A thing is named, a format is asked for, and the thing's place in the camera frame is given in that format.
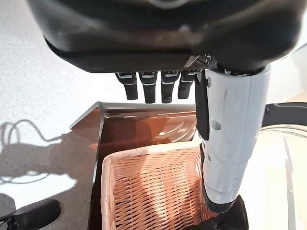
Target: wicker basket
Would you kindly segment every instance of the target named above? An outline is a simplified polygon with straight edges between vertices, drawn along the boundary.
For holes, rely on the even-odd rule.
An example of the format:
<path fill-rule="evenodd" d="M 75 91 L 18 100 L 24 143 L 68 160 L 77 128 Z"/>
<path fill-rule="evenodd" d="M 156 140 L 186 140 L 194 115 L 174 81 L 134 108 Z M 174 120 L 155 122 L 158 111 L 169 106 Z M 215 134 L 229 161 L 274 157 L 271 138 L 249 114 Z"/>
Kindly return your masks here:
<path fill-rule="evenodd" d="M 113 153 L 103 161 L 103 230 L 181 230 L 215 217 L 204 206 L 198 142 Z"/>

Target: robotic hand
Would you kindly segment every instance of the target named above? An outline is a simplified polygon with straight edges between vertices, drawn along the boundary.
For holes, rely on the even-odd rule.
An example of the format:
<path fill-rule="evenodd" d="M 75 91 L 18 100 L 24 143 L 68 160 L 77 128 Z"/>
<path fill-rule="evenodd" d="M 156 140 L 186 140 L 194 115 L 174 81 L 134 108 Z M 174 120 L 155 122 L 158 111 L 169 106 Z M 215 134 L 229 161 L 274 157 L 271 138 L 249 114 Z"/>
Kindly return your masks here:
<path fill-rule="evenodd" d="M 180 72 L 179 98 L 195 79 L 206 204 L 227 211 L 261 127 L 269 63 L 294 47 L 306 0 L 28 2 L 53 52 L 88 72 L 118 73 L 128 99 L 137 98 L 136 72 L 148 103 L 157 71 L 165 103 Z"/>

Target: black object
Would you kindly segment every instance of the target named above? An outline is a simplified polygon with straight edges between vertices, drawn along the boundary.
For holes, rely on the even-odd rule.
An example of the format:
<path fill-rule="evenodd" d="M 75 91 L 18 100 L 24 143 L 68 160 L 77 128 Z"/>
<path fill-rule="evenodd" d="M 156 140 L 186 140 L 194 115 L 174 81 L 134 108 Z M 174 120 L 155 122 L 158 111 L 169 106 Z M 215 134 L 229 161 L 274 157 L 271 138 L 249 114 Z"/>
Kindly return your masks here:
<path fill-rule="evenodd" d="M 139 76 L 143 84 L 145 102 L 147 104 L 155 103 L 155 83 L 157 81 L 158 72 L 142 72 L 139 73 Z"/>
<path fill-rule="evenodd" d="M 290 51 L 306 0 L 28 0 L 50 48 L 89 72 L 183 69 L 211 54 L 226 69 L 260 69 Z"/>
<path fill-rule="evenodd" d="M 262 127 L 284 124 L 307 126 L 307 103 L 290 102 L 266 105 Z"/>
<path fill-rule="evenodd" d="M 192 225 L 184 230 L 248 230 L 248 217 L 244 201 L 240 195 L 232 207 L 215 218 L 209 218 L 199 225 Z"/>
<path fill-rule="evenodd" d="M 17 211 L 0 217 L 8 230 L 37 230 L 53 221 L 61 214 L 59 201 L 48 199 L 24 206 Z"/>
<path fill-rule="evenodd" d="M 200 69 L 183 70 L 180 76 L 178 86 L 178 99 L 187 99 L 189 97 L 190 89 L 195 79 L 195 76 L 201 73 Z"/>
<path fill-rule="evenodd" d="M 195 105 L 197 130 L 204 140 L 209 140 L 209 107 L 205 70 L 202 71 L 200 82 L 195 79 Z"/>
<path fill-rule="evenodd" d="M 161 72 L 161 98 L 162 103 L 172 102 L 174 84 L 180 76 L 180 71 L 162 71 Z"/>
<path fill-rule="evenodd" d="M 136 82 L 136 73 L 124 72 L 115 73 L 117 79 L 125 87 L 127 100 L 138 99 L 138 85 Z"/>

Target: white wall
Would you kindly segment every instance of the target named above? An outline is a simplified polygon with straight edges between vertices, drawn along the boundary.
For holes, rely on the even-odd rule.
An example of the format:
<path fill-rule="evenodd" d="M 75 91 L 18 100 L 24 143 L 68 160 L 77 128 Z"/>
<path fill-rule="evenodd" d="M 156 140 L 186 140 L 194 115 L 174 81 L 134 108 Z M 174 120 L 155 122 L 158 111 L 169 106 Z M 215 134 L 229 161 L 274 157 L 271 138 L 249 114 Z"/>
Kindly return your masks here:
<path fill-rule="evenodd" d="M 307 89 L 307 46 L 271 64 L 267 103 L 283 102 Z"/>

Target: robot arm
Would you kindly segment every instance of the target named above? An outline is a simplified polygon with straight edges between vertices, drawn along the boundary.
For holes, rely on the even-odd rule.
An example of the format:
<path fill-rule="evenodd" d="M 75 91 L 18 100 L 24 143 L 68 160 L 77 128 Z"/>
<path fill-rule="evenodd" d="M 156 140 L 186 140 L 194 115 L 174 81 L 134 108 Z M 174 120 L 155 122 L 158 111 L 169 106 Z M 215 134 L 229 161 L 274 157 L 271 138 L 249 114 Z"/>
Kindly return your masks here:
<path fill-rule="evenodd" d="M 234 202 L 261 128 L 270 67 L 254 75 L 206 71 L 209 136 L 203 139 L 207 206 L 227 211 Z"/>

